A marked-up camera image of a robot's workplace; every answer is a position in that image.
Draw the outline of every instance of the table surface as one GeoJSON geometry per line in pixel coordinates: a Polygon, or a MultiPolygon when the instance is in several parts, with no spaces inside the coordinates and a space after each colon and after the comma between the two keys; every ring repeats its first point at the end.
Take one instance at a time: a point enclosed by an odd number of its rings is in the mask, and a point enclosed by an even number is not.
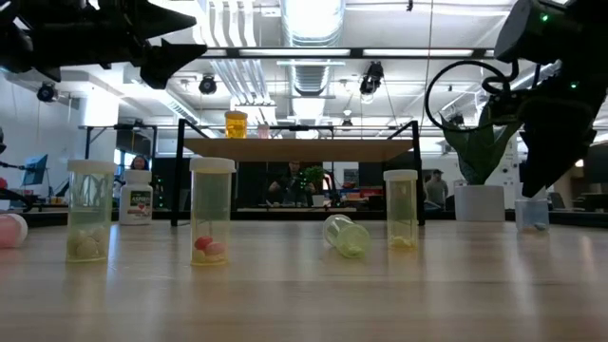
{"type": "Polygon", "coordinates": [[[64,263],[66,227],[31,230],[0,250],[0,340],[608,340],[608,231],[431,221],[398,253],[365,225],[349,260],[320,222],[235,222],[220,267],[189,265],[189,226],[114,226],[94,264],[64,263]]]}

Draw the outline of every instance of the bottle label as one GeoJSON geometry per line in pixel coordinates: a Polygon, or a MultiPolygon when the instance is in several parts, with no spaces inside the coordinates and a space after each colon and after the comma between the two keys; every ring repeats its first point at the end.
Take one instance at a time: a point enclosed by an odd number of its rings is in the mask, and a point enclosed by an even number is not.
{"type": "Polygon", "coordinates": [[[126,213],[138,219],[148,219],[152,215],[152,192],[131,191],[129,208],[126,213]]]}

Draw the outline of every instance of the yellow cup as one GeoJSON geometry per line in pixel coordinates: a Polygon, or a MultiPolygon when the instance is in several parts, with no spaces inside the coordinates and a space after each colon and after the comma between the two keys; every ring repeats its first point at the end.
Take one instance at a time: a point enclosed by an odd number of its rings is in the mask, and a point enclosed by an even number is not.
{"type": "Polygon", "coordinates": [[[245,139],[247,138],[247,114],[239,111],[227,111],[226,118],[226,138],[245,139]]]}

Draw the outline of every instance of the white pill bottle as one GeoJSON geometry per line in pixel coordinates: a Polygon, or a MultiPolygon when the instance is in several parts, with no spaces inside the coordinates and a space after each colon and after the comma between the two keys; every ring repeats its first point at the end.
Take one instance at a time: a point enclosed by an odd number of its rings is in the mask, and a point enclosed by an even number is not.
{"type": "Polygon", "coordinates": [[[122,225],[146,225],[152,223],[152,173],[143,170],[125,170],[126,185],[121,188],[122,225]]]}

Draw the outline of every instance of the pink ball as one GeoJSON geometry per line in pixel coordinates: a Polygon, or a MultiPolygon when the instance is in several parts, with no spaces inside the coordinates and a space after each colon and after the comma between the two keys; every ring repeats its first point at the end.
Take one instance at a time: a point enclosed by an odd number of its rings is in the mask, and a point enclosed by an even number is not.
{"type": "Polygon", "coordinates": [[[15,214],[0,215],[0,248],[19,247],[28,235],[28,224],[15,214]]]}
{"type": "Polygon", "coordinates": [[[224,253],[226,247],[224,247],[223,243],[212,242],[207,245],[205,248],[205,254],[208,256],[216,256],[224,253]]]}

